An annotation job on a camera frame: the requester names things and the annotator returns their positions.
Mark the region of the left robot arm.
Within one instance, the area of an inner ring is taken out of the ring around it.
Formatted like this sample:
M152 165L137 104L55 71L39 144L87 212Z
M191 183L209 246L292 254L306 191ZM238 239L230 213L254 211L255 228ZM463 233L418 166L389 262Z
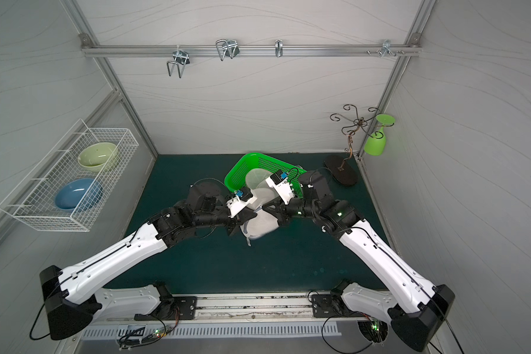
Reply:
M107 249L66 268L56 265L40 274L49 336L58 341L81 332L95 320L131 314L140 319L176 317L173 295L163 283L125 289L112 295L106 284L138 263L196 236L202 228L223 227L228 235L255 218L257 200L247 187L230 198L213 183L190 188L186 199L150 217L141 227Z

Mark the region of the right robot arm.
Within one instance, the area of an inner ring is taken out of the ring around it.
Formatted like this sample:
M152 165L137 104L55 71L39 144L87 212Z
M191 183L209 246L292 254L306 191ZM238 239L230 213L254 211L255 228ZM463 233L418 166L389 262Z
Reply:
M445 284L436 286L408 265L352 204L334 198L321 173L299 176L301 196L295 194L289 175L282 171L273 173L266 183L281 201L263 209L278 217L280 224L292 218L311 219L360 258L386 286L385 291L371 291L346 284L339 293L346 308L386 322L405 345L423 352L447 322L454 292Z

